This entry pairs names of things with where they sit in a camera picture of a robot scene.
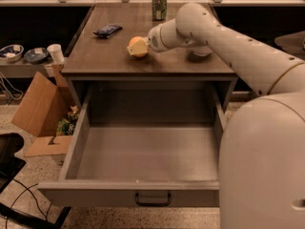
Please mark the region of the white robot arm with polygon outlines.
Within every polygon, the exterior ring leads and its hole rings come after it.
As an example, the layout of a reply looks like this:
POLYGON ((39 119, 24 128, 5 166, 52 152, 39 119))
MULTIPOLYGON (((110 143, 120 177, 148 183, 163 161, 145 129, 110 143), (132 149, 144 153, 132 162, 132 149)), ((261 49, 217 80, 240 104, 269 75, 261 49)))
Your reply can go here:
POLYGON ((221 229, 305 229, 303 60, 221 25, 196 3, 132 39, 128 52, 191 46, 209 47, 258 95, 235 112, 221 138, 221 229))

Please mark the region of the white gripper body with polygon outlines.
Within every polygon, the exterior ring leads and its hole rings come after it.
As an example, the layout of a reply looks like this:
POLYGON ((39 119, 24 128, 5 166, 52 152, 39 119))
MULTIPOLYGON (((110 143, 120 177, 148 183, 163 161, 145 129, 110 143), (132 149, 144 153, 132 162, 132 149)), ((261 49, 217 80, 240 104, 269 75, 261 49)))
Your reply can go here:
POLYGON ((161 30, 163 25, 159 24, 153 27, 148 33, 148 41, 150 48, 154 52, 165 52, 168 48, 164 45, 161 38, 161 30))

